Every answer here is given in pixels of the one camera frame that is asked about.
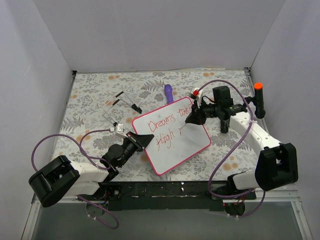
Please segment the pink framed whiteboard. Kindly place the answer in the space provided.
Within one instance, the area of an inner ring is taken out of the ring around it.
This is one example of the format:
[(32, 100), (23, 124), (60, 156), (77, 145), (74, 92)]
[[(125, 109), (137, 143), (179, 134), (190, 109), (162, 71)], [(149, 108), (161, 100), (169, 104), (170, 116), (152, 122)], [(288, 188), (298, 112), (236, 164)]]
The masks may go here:
[(203, 125), (186, 124), (192, 100), (183, 97), (133, 119), (132, 127), (138, 135), (153, 134), (145, 153), (158, 176), (161, 176), (211, 145)]

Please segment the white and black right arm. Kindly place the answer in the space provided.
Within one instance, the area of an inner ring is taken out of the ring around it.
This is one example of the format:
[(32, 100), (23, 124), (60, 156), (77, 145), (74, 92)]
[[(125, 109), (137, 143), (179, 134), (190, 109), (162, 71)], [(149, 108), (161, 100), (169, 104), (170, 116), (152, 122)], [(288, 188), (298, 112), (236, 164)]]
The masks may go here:
[(232, 174), (227, 178), (222, 195), (237, 199), (248, 190), (260, 188), (267, 192), (297, 182), (295, 146), (270, 136), (254, 121), (254, 117), (262, 119), (266, 114), (262, 88), (255, 89), (254, 97), (243, 98), (242, 104), (234, 103), (228, 86), (218, 86), (212, 91), (214, 100), (211, 103), (205, 102), (201, 89), (196, 87), (191, 91), (194, 102), (185, 123), (204, 125), (208, 118), (218, 118), (221, 133), (226, 134), (229, 129), (236, 131), (241, 135), (241, 141), (246, 142), (258, 157), (255, 170)]

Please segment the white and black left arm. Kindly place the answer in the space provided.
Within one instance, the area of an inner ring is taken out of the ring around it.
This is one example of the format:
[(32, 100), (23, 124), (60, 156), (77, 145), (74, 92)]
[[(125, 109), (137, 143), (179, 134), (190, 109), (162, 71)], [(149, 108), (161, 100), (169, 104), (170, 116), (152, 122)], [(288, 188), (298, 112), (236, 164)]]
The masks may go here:
[(88, 163), (69, 160), (60, 155), (41, 169), (37, 169), (28, 183), (44, 208), (58, 203), (63, 197), (91, 195), (95, 200), (106, 196), (101, 183), (113, 180), (136, 152), (142, 152), (154, 138), (154, 134), (128, 132), (122, 144), (113, 144), (95, 163), (87, 154)]

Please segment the black microphone with grey head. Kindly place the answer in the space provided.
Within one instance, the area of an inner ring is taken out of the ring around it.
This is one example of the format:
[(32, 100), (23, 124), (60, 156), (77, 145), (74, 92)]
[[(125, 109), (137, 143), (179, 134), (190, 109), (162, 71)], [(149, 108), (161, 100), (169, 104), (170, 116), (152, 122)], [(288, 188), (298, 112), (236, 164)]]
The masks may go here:
[(227, 134), (229, 132), (229, 124), (230, 120), (220, 120), (220, 132), (223, 134)]

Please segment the black stick with orange tip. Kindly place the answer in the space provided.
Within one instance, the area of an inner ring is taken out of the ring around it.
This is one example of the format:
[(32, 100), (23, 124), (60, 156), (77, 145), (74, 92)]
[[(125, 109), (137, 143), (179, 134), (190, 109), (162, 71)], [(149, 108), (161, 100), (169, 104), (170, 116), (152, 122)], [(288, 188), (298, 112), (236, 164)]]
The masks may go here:
[(253, 103), (255, 106), (254, 114), (256, 118), (263, 119), (266, 115), (266, 111), (264, 108), (264, 96), (263, 96), (263, 84), (261, 82), (257, 82), (254, 84), (254, 97), (246, 97), (246, 102)]

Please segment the floral patterned table mat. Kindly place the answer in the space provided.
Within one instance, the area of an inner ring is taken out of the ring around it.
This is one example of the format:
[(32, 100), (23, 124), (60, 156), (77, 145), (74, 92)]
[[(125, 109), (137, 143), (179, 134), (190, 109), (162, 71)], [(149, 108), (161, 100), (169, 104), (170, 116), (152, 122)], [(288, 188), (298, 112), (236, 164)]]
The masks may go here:
[[(121, 91), (147, 113), (167, 103), (166, 84), (172, 86), (175, 100), (188, 96), (193, 87), (201, 86), (211, 99), (212, 89), (227, 82), (232, 83), (230, 93), (236, 104), (242, 97), (253, 95), (253, 82), (246, 70), (77, 73), (53, 156), (65, 155), (71, 161), (87, 162), (77, 143), (93, 157), (101, 157), (109, 146), (121, 144), (121, 138), (107, 132), (111, 123), (102, 117), (103, 105)], [(133, 130), (132, 120), (137, 116), (133, 110), (125, 111), (120, 123), (126, 131)], [(229, 175), (256, 167), (257, 155), (248, 144), (237, 145), (240, 135), (234, 130), (221, 133), (217, 118), (208, 119), (205, 128), (211, 145), (171, 171), (156, 175), (146, 154), (138, 152), (119, 169), (115, 181), (206, 181), (209, 177), (225, 180)]]

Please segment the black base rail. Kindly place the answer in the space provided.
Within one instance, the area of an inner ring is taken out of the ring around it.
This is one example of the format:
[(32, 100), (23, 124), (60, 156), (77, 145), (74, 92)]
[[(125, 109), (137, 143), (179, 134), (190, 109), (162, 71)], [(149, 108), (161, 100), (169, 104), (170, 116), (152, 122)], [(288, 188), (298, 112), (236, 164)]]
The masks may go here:
[(124, 210), (209, 210), (225, 209), (221, 198), (213, 197), (206, 181), (110, 181), (100, 183), (89, 201), (106, 201), (110, 211)]

